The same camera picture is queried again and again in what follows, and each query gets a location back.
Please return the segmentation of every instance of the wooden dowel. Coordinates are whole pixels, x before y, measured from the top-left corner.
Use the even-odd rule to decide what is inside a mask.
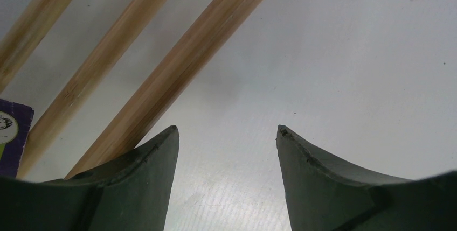
[[[32,0],[0,43],[0,93],[71,0]]]
[[[23,178],[138,37],[166,0],[133,0],[29,133]]]
[[[67,178],[133,149],[261,1],[213,0]]]

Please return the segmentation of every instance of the white circle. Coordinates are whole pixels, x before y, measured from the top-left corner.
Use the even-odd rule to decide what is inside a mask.
[[[19,125],[11,115],[0,111],[0,144],[6,144],[16,138]]]

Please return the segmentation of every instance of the purple card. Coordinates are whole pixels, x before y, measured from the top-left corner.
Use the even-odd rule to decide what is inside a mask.
[[[33,109],[0,99],[0,176],[16,177]]]

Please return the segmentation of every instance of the white surface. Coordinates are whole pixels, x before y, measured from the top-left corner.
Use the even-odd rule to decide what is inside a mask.
[[[28,1],[0,0],[0,37]],[[169,0],[28,179],[63,177],[210,1]],[[1,97],[36,121],[129,2],[73,0]],[[165,230],[290,230],[278,124],[382,173],[455,169],[455,4],[264,0],[147,137],[181,135]]]

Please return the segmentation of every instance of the wooden rod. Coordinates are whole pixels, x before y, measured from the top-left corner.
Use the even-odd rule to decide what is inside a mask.
[[[167,0],[133,0],[29,133],[18,171],[24,178]]]
[[[66,178],[131,149],[262,0],[213,0]]]
[[[0,93],[71,0],[32,0],[0,43]]]

